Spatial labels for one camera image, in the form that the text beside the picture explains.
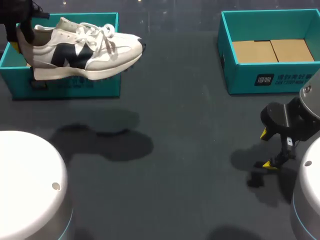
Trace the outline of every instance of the white sneaker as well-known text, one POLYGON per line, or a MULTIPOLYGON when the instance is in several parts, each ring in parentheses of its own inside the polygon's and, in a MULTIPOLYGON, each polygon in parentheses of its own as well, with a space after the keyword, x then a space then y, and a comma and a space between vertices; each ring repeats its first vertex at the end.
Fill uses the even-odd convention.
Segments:
POLYGON ((74 25, 62 17, 55 28, 35 29, 33 45, 18 28, 19 47, 33 67, 34 78, 105 79, 126 70, 142 56, 145 44, 141 38, 115 33, 110 24, 93 29, 90 26, 74 25))
MULTIPOLYGON (((77 29, 79 28, 84 28, 84 31, 88 35, 94 35, 97 31, 100 30, 101 27, 87 23, 87 22, 81 22, 81 23, 76 23, 69 21, 68 19, 61 17, 60 22, 57 24, 56 28, 63 29, 68 32, 76 32, 77 29)), ((35 25, 34 27, 35 30, 40 30, 40 31, 52 31, 55 29, 54 27, 47 27, 47 26, 42 26, 42 25, 35 25)), ((127 33, 120 33, 120 32, 115 32, 114 33, 115 37, 121 37, 121 38, 132 38, 132 39, 140 39, 140 37, 132 34, 127 34, 127 33)))

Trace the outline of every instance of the gray table surface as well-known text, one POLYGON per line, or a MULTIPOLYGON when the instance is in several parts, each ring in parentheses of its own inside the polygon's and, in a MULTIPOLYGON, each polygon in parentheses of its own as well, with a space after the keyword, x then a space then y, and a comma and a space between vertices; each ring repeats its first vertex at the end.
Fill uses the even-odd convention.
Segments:
POLYGON ((299 144, 298 160, 281 173, 253 168, 281 147, 277 136, 260 141, 261 110, 295 95, 227 93, 216 49, 219 11, 248 6, 141 1, 37 2, 51 12, 119 12, 121 30, 143 37, 147 49, 123 73, 119 99, 12 101, 1 80, 0 130, 36 134, 61 153, 76 240, 294 239, 289 213, 298 160, 319 134, 299 144), (123 129, 129 131, 111 134, 123 129), (257 176, 264 186, 248 186, 257 176))

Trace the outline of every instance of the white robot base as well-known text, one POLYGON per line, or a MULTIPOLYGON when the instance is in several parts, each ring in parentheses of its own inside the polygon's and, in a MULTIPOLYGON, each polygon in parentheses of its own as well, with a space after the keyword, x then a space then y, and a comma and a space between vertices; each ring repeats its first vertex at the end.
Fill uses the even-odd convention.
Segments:
POLYGON ((46 140, 0 131, 0 240, 72 240, 65 163, 46 140))
POLYGON ((298 240, 320 239, 320 138, 306 151, 291 201, 290 220, 298 240))

